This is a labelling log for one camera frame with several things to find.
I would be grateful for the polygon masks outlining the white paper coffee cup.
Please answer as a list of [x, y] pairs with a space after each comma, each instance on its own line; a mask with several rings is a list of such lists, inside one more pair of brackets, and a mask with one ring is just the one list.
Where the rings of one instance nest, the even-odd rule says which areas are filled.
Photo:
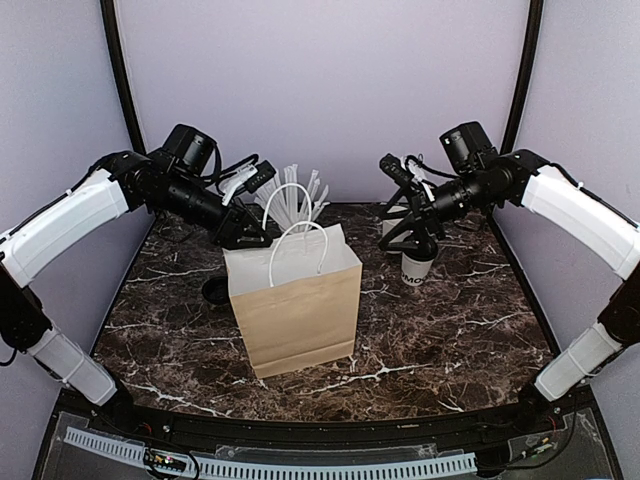
[[402, 254], [401, 280], [409, 286], [422, 285], [431, 269], [433, 259], [427, 259], [409, 253]]

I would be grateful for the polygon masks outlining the brown paper bag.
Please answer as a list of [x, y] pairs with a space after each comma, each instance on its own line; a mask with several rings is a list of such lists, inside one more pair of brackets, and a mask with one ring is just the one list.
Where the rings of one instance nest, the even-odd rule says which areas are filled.
[[268, 248], [226, 250], [228, 292], [255, 375], [353, 354], [362, 263], [340, 224], [304, 221]]

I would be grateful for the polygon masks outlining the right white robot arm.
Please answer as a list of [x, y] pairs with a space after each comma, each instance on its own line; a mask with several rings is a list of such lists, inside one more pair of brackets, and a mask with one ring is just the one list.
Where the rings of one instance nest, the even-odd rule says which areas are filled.
[[434, 186], [431, 168], [415, 155], [385, 155], [381, 171], [398, 189], [380, 216], [396, 225], [379, 242], [382, 250], [429, 261], [438, 252], [444, 223], [473, 209], [511, 203], [549, 220], [599, 256], [621, 279], [595, 323], [547, 364], [519, 394], [510, 413], [521, 434], [549, 416], [548, 403], [565, 396], [626, 348], [639, 341], [639, 225], [575, 180], [561, 165], [526, 149], [499, 153], [477, 121], [442, 134], [453, 167]]

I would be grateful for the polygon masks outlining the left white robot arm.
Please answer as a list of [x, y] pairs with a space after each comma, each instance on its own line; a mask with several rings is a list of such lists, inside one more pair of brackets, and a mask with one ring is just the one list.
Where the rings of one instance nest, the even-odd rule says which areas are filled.
[[126, 388], [54, 325], [31, 283], [88, 234], [141, 207], [202, 227], [227, 250], [268, 247], [271, 237], [239, 197], [274, 175], [256, 154], [223, 168], [216, 141], [184, 124], [149, 153], [121, 151], [97, 160], [73, 187], [2, 233], [2, 340], [102, 408], [103, 421], [117, 434], [134, 435], [141, 415], [126, 402]]

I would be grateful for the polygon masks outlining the spare white paper cup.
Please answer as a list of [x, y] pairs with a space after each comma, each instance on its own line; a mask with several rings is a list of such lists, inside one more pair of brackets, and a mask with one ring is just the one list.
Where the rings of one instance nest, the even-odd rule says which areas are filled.
[[383, 220], [382, 221], [382, 237], [386, 237], [400, 222], [401, 222], [400, 218]]

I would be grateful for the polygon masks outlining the bundle of wrapped white straws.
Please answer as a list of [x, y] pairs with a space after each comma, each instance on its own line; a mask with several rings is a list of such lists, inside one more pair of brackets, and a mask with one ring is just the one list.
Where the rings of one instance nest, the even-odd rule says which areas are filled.
[[330, 204], [328, 194], [329, 185], [322, 184], [318, 170], [311, 171], [307, 184], [300, 181], [297, 164], [277, 170], [256, 192], [256, 203], [263, 210], [261, 226], [266, 228], [271, 219], [282, 233], [289, 228], [291, 233], [307, 231], [307, 221], [316, 221]]

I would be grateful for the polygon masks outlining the spare black cup lid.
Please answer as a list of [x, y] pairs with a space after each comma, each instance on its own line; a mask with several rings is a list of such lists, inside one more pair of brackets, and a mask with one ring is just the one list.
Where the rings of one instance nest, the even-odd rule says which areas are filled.
[[213, 305], [225, 305], [230, 302], [228, 277], [213, 276], [209, 278], [202, 286], [201, 293], [203, 298]]

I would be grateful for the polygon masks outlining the black front rail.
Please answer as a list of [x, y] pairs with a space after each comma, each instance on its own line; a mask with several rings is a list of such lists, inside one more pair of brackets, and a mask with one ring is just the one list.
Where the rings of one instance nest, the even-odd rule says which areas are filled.
[[137, 433], [154, 446], [168, 444], [194, 452], [212, 452], [223, 445], [240, 447], [346, 450], [434, 444], [444, 450], [505, 448], [507, 442], [549, 431], [563, 443], [577, 439], [602, 442], [594, 414], [595, 399], [584, 388], [560, 402], [560, 412], [539, 417], [528, 431], [510, 421], [518, 406], [509, 404], [468, 413], [383, 421], [276, 422], [224, 419], [135, 406], [143, 423]]

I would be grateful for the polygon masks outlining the right black frame post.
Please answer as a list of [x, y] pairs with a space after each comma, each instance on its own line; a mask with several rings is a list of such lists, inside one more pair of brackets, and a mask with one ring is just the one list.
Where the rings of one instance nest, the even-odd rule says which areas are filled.
[[543, 0], [529, 1], [529, 9], [521, 58], [519, 62], [518, 74], [514, 87], [509, 115], [501, 142], [501, 154], [511, 152], [515, 146], [533, 73], [538, 40], [542, 25], [543, 10]]

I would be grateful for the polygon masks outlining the black frame post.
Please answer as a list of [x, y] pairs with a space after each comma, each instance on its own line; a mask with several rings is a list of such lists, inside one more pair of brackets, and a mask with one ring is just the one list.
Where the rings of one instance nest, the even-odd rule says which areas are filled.
[[542, 25], [543, 10], [543, 0], [529, 1], [529, 9], [521, 58], [519, 62], [518, 74], [514, 87], [509, 115], [501, 142], [501, 154], [511, 152], [515, 146], [533, 73], [538, 40]]
[[111, 71], [128, 138], [132, 149], [136, 153], [145, 155], [148, 153], [148, 149], [143, 138], [143, 131], [129, 81], [116, 12], [116, 2], [113, 0], [100, 0], [99, 5]]

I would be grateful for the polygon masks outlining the left black frame post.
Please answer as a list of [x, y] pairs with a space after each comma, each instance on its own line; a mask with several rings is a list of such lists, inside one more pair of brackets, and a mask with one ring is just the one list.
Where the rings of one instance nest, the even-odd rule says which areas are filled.
[[116, 2], [113, 0], [100, 0], [99, 5], [111, 71], [128, 138], [132, 149], [136, 153], [145, 155], [148, 153], [148, 149], [143, 138], [143, 131], [129, 81], [116, 12]]

